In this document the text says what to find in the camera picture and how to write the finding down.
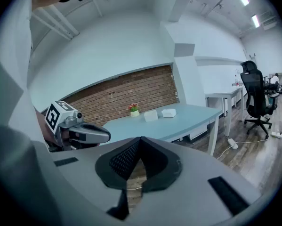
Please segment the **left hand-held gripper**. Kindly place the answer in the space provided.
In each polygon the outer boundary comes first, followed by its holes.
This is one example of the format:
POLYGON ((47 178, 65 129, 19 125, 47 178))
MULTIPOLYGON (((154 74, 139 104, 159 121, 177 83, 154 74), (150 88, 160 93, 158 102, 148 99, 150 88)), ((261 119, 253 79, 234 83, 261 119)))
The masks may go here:
POLYGON ((69 132, 70 139, 83 144, 106 143, 111 139, 111 133, 101 126, 84 122, 82 114, 65 101, 53 101, 46 112, 45 122, 57 145, 63 151, 71 150, 69 142, 64 142, 63 132, 69 132))

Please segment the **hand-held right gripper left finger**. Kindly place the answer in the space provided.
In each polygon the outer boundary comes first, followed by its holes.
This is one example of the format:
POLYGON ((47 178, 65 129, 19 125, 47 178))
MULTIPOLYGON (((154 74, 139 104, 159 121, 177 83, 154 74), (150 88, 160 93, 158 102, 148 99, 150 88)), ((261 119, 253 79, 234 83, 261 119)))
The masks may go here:
POLYGON ((87 213, 95 226, 141 226, 131 221, 127 180, 137 164, 140 139, 128 138, 108 145, 52 153, 62 176, 82 198, 70 204, 87 213))

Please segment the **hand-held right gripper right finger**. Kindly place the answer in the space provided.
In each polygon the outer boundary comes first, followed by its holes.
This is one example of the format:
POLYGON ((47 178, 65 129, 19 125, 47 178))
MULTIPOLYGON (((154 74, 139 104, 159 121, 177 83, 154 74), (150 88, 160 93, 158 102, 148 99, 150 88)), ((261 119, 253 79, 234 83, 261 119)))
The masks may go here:
POLYGON ((249 205, 260 191, 243 176, 213 156, 161 140, 154 140, 176 153, 182 164, 178 179, 167 189, 144 193, 140 203, 129 214, 134 226, 211 226, 232 217, 208 182, 222 177, 249 205))

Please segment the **white square container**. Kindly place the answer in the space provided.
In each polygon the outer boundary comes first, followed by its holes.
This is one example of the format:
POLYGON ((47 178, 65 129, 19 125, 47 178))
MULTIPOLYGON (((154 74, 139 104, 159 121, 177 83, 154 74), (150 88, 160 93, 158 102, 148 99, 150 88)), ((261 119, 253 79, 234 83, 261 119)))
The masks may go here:
POLYGON ((158 114, 156 110, 147 111, 144 113, 144 118, 146 122, 158 120, 158 114))

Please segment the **white cloth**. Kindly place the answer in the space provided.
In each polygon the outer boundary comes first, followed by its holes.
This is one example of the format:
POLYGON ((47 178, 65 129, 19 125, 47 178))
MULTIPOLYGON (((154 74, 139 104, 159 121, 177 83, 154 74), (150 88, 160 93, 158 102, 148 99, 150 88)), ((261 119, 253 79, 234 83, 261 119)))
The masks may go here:
POLYGON ((170 109, 163 109, 161 111, 164 118, 174 118, 177 114, 176 110, 173 108, 170 109))

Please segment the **person's left forearm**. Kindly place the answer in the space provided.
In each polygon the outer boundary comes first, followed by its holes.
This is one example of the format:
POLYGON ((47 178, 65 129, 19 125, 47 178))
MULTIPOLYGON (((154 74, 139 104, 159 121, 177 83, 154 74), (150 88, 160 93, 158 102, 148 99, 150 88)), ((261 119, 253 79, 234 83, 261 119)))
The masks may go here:
POLYGON ((55 141, 54 135, 52 134, 51 130, 49 129, 49 127, 47 126, 45 122, 45 116, 41 114, 40 112, 38 112, 36 109, 35 109, 35 112, 36 112, 38 123, 39 123, 44 139, 51 143, 55 143, 56 141, 55 141))

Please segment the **person's left hand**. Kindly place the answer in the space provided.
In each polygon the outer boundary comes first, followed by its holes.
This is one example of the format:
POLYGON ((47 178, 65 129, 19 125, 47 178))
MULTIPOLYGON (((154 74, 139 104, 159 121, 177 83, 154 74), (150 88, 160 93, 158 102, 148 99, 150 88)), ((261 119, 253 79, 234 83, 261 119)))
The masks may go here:
POLYGON ((61 129, 61 137, 63 141, 63 145, 79 147, 80 143, 77 141, 79 139, 79 133, 69 131, 68 129, 61 129))

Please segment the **flowers in cream pot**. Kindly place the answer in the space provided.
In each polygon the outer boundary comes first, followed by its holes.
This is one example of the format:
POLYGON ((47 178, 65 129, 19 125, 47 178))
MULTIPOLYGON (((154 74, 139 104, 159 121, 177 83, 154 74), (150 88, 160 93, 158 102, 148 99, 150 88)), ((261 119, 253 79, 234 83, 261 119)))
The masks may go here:
POLYGON ((130 111, 131 117, 138 117, 139 116, 138 103, 131 103, 128 106, 128 110, 130 111))

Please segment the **person's white shirt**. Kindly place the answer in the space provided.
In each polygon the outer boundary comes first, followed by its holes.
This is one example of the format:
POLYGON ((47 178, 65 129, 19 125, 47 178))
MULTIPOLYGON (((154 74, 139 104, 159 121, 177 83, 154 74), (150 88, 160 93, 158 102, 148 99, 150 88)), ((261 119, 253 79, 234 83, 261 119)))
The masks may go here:
POLYGON ((32 0, 0 18, 0 225, 95 226, 51 159, 27 89, 32 0))

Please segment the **white desk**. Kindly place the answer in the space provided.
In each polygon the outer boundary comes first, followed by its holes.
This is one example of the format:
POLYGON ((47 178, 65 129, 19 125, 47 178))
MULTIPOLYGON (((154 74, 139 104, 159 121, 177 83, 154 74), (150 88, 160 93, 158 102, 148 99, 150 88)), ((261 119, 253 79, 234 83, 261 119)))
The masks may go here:
POLYGON ((240 121, 243 121, 244 117, 244 90, 243 86, 230 86, 221 90, 210 90, 208 93, 205 93, 206 106, 209 106, 209 98, 221 98, 222 99, 222 108, 223 108, 223 116, 227 117, 227 125, 225 129, 225 136, 229 137, 231 124, 232 124, 232 107, 236 106, 238 99, 237 97, 240 95, 240 103, 241 103, 241 111, 240 111, 240 121))

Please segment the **black mesh office chair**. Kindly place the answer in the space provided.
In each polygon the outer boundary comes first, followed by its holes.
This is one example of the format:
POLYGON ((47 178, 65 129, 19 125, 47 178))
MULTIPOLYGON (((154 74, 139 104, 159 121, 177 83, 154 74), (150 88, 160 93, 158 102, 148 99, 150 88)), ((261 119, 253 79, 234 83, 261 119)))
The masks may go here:
POLYGON ((269 138, 269 133, 265 128, 265 125, 268 125, 268 128, 271 129, 272 123, 269 120, 262 120, 265 115, 272 115, 274 110, 276 110, 276 98, 279 96, 278 93, 270 96, 272 103, 267 105, 269 99, 265 94, 266 87, 264 84, 264 78, 262 72, 258 70, 257 65, 251 61, 245 61, 241 63, 243 72, 240 74, 243 85, 247 91, 247 101, 246 101, 246 110, 251 116, 250 119, 245 119, 244 124, 251 122, 253 125, 247 130, 247 134, 250 131, 260 126, 266 134, 265 139, 269 138))

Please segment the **white wall pipes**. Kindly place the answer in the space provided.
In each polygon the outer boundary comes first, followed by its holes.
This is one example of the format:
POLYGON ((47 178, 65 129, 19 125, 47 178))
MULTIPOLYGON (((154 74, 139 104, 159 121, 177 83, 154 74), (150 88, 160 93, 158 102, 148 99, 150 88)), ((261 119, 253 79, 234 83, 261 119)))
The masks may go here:
POLYGON ((49 32, 68 40, 80 33, 54 5, 34 10, 30 27, 34 42, 40 42, 49 32))

